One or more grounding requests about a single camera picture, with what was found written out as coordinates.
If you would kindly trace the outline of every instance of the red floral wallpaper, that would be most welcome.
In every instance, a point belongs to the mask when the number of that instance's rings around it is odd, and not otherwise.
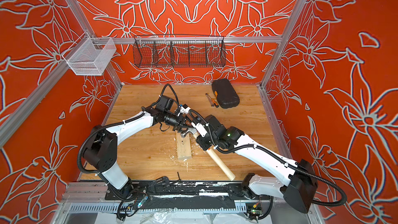
[[[50,223],[79,175],[78,147],[102,123],[116,91],[107,72],[67,71],[0,149],[0,223]]]
[[[0,0],[0,125],[83,33],[65,0]]]
[[[1,125],[83,31],[65,0],[0,0],[0,19]],[[77,179],[77,147],[101,124],[116,91],[107,72],[66,72],[0,149],[0,223],[50,223]]]
[[[293,158],[347,193],[327,224],[398,222],[397,6],[307,0],[266,87]]]
[[[296,0],[77,0],[98,37],[135,35],[281,35]],[[222,69],[137,68],[131,45],[112,65],[125,83],[208,83],[229,78],[258,83],[276,44],[227,45]]]

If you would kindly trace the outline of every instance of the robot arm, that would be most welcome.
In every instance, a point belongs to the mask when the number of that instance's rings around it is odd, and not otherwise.
[[[179,105],[178,101],[176,111],[170,112],[173,102],[175,101],[172,98],[163,96],[162,92],[157,102],[147,108],[142,107],[142,112],[130,119],[105,127],[94,127],[92,134],[79,150],[78,165],[81,163],[80,157],[83,157],[96,168],[96,171],[91,172],[96,172],[103,181],[109,183],[111,189],[117,191],[120,199],[128,198],[133,187],[131,180],[117,164],[117,146],[126,138],[157,123],[160,123],[160,130],[162,130],[163,123],[181,132],[182,136],[192,132],[196,137],[196,142],[204,151],[214,146],[222,153],[235,152],[257,163],[276,177],[276,179],[269,179],[252,173],[248,174],[244,180],[246,183],[244,187],[249,195],[271,195],[284,198],[297,211],[308,212],[318,187],[315,178],[322,179],[314,176],[310,163],[305,160],[298,163],[272,152],[236,127],[226,129],[214,116],[209,115],[203,118],[186,105]],[[188,118],[187,113],[191,115],[192,120]],[[341,192],[342,199],[339,202],[332,202],[335,205],[328,206],[340,206],[345,203],[346,196],[342,190]]]

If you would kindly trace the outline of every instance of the electrical wire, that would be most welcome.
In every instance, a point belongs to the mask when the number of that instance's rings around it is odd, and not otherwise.
[[[272,209],[272,203],[273,203],[273,196],[271,196],[271,199],[269,200],[268,210],[262,216],[258,217],[259,220],[262,220],[265,217],[267,217],[267,215],[269,215],[269,213],[271,212],[271,209]]]
[[[327,180],[327,179],[325,179],[323,177],[320,177],[318,175],[315,175],[313,173],[310,173],[308,171],[305,171],[303,169],[300,169],[300,168],[298,168],[296,166],[293,166],[293,165],[287,163],[285,160],[283,160],[282,158],[278,157],[276,154],[274,154],[273,152],[271,152],[270,150],[268,150],[268,149],[266,149],[266,148],[264,148],[262,146],[255,146],[254,144],[244,144],[242,146],[238,146],[238,147],[232,148],[231,150],[222,150],[214,142],[213,136],[212,136],[212,133],[211,133],[211,129],[210,129],[210,126],[208,125],[208,122],[197,111],[195,111],[193,109],[190,109],[189,110],[189,114],[191,115],[192,118],[194,118],[193,115],[192,115],[192,112],[195,113],[205,123],[207,131],[208,131],[208,133],[210,135],[211,143],[214,145],[214,147],[217,147],[217,151],[219,151],[219,152],[221,152],[223,154],[229,154],[229,153],[236,152],[236,151],[238,151],[240,149],[244,149],[244,148],[259,149],[259,150],[267,153],[268,155],[270,155],[274,159],[278,160],[281,164],[283,164],[283,165],[287,164],[288,168],[293,169],[294,171],[296,171],[296,172],[298,172],[298,173],[300,173],[302,175],[306,175],[308,177],[315,178],[316,180],[321,181],[321,182],[323,182],[323,183],[335,188],[341,194],[341,199],[338,200],[338,201],[335,201],[335,202],[322,202],[322,201],[317,201],[317,200],[313,199],[312,200],[313,204],[326,206],[326,207],[337,207],[337,206],[341,206],[341,205],[345,204],[345,202],[347,201],[346,193],[337,184],[335,184],[335,183],[333,183],[333,182],[331,182],[331,181],[329,181],[329,180]]]
[[[119,204],[119,206],[117,207],[117,212],[116,212],[116,216],[117,216],[117,218],[119,219],[119,220],[123,220],[123,218],[124,217],[121,217],[120,216],[120,211],[124,211],[125,213],[125,215],[126,215],[126,217],[132,217],[134,214],[136,214],[137,213],[137,211],[138,211],[138,207],[131,213],[131,214],[127,214],[127,209],[129,208],[129,207],[131,207],[131,210],[133,210],[134,209],[134,206],[135,206],[135,204],[137,203],[137,199],[138,199],[138,193],[137,193],[137,197],[135,198],[135,200],[134,200],[134,203],[131,203],[131,204],[129,204],[129,205],[127,205],[127,207],[125,207],[125,208],[123,208],[122,209],[122,205],[123,205],[123,203],[125,203],[125,201],[121,201],[120,202],[120,204]]]
[[[156,101],[156,103],[159,103],[160,98],[163,96],[163,93],[164,93],[164,91],[166,90],[166,87],[169,87],[169,88],[172,90],[172,92],[173,92],[173,94],[174,94],[174,97],[176,97],[177,108],[176,108],[176,111],[174,112],[174,114],[177,114],[178,112],[180,112],[180,103],[179,103],[179,101],[178,101],[178,97],[177,97],[176,92],[174,91],[174,89],[172,88],[172,86],[171,86],[169,83],[167,83],[166,85],[164,85],[164,87],[163,87],[163,89],[162,89],[162,92],[161,92],[161,94],[159,95],[159,98],[158,98],[158,100]]]
[[[135,121],[135,120],[141,118],[142,116],[144,116],[144,114],[145,114],[145,113],[143,112],[143,113],[141,113],[139,116],[133,117],[133,118],[131,118],[131,119],[128,119],[128,120],[126,120],[125,122],[126,122],[126,123],[130,123],[130,122],[132,122],[132,121]],[[103,126],[103,127],[98,128],[97,130],[93,131],[93,132],[86,138],[86,140],[85,140],[85,141],[82,143],[82,145],[80,146],[79,152],[77,153],[77,168],[79,168],[79,170],[80,170],[81,172],[83,172],[83,173],[85,173],[85,174],[90,174],[90,173],[97,173],[97,174],[98,174],[98,173],[99,173],[99,171],[96,170],[96,169],[92,169],[92,170],[85,169],[85,168],[83,167],[83,165],[82,165],[83,150],[84,150],[84,148],[85,148],[85,146],[86,146],[87,141],[88,141],[90,138],[92,138],[92,137],[94,137],[95,135],[97,135],[98,132],[101,132],[101,131],[105,130],[106,128],[109,128],[109,127],[115,127],[115,126],[124,124],[125,122],[117,122],[117,123],[113,123],[113,124],[107,124],[107,125],[105,125],[105,126]]]

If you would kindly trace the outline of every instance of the screwdriver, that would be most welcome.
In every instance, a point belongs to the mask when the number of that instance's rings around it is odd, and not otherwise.
[[[214,107],[214,106],[219,107],[217,102],[214,99],[212,99],[208,93],[206,94],[206,96],[209,99],[210,104],[212,105],[211,107]]]

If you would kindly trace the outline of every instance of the black tool case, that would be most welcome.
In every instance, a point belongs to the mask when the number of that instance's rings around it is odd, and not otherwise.
[[[211,84],[214,95],[218,104],[222,108],[231,108],[239,105],[239,96],[232,87],[228,79],[216,80]]]

